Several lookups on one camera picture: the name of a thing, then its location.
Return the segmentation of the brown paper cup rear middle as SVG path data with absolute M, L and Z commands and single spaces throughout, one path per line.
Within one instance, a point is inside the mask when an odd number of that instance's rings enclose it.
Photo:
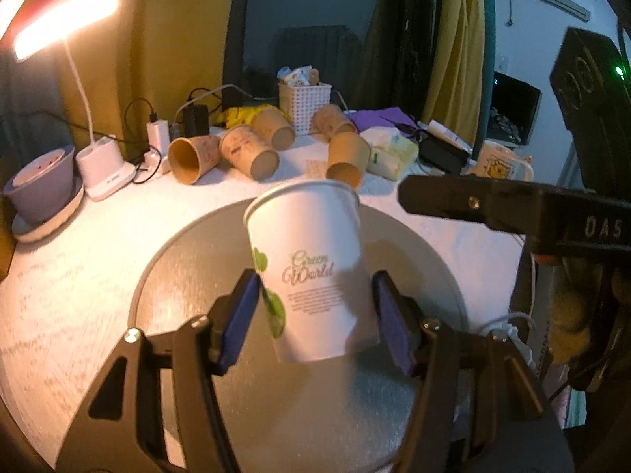
M 273 149 L 285 151 L 295 141 L 295 131 L 282 112 L 275 108 L 259 111 L 251 123 L 252 129 Z

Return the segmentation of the white woven basket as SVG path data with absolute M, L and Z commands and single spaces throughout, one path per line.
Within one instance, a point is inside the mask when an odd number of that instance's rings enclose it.
M 332 86 L 327 83 L 296 87 L 279 83 L 279 109 L 290 118 L 296 134 L 310 134 L 314 113 L 330 103 L 331 94 Z

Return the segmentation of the yellow crumpled cloth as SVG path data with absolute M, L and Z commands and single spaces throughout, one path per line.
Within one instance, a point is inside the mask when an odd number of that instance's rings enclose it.
M 226 129 L 243 124 L 251 125 L 252 123 L 254 123 L 254 119 L 256 118 L 256 116 L 264 110 L 277 111 L 284 118 L 284 120 L 286 120 L 288 123 L 292 123 L 291 117 L 288 116 L 287 113 L 283 112 L 275 106 L 265 104 L 253 107 L 231 107 L 221 112 L 219 116 L 215 117 L 214 125 Z

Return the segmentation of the white power strip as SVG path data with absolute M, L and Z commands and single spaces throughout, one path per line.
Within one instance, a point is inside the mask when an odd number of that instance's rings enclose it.
M 165 175 L 171 171 L 169 158 L 160 152 L 150 151 L 143 155 L 141 164 L 149 174 Z

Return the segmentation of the yellow curtain left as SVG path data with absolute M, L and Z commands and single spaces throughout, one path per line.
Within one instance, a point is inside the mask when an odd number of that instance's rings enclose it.
M 244 0 L 120 0 L 117 13 L 69 41 L 96 130 L 144 151 L 139 98 L 172 120 L 190 90 L 239 79 Z

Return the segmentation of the purple cloth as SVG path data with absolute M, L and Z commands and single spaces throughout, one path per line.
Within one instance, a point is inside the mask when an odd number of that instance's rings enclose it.
M 417 124 L 410 116 L 399 107 L 381 110 L 349 111 L 347 118 L 355 125 L 358 131 L 365 131 L 371 127 L 395 127 L 397 124 L 417 127 Z

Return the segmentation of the brown paper cup front right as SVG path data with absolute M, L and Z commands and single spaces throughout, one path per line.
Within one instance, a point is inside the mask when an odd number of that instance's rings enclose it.
M 345 182 L 353 189 L 358 189 L 362 185 L 370 153 L 370 144 L 357 132 L 336 134 L 329 141 L 326 178 Z

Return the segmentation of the yellow curtain right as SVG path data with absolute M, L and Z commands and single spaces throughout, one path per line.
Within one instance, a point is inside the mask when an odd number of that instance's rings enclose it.
M 474 144 L 484 67 L 484 0 L 442 0 L 422 120 Z

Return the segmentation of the brown paper cup rear right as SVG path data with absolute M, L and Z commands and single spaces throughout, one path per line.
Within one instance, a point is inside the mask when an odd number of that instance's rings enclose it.
M 311 127 L 314 134 L 321 134 L 327 141 L 343 132 L 357 133 L 356 126 L 337 105 L 317 109 L 312 116 Z

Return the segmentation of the white power adapter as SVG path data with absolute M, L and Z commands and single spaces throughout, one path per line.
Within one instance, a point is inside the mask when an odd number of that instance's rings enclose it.
M 147 123 L 147 139 L 150 146 L 157 149 L 161 156 L 167 156 L 171 142 L 168 122 L 157 120 Z

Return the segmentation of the purple bowl with lid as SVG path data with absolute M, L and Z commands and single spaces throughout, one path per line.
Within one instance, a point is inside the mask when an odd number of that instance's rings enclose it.
M 28 223 L 41 224 L 54 217 L 72 197 L 75 147 L 58 147 L 29 162 L 4 185 L 19 215 Z

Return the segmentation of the white cartoon mug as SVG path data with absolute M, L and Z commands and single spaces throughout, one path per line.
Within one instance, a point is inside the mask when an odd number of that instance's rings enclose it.
M 492 140 L 484 141 L 477 162 L 470 168 L 469 173 L 519 182 L 533 182 L 534 180 L 534 170 L 528 160 Z

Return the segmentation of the white Green World paper cup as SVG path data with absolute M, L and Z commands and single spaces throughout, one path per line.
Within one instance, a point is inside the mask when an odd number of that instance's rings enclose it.
M 267 191 L 243 215 L 281 363 L 354 354 L 379 343 L 359 201 L 318 179 Z

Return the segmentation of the tissue pack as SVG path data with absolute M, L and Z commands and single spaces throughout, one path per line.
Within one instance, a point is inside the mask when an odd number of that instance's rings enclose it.
M 359 133 L 370 146 L 367 172 L 399 182 L 418 158 L 418 143 L 395 127 L 373 126 Z

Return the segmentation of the black box on table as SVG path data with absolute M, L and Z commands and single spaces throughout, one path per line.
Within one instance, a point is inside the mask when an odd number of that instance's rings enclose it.
M 423 132 L 418 142 L 418 159 L 445 174 L 460 175 L 470 154 L 441 138 Z

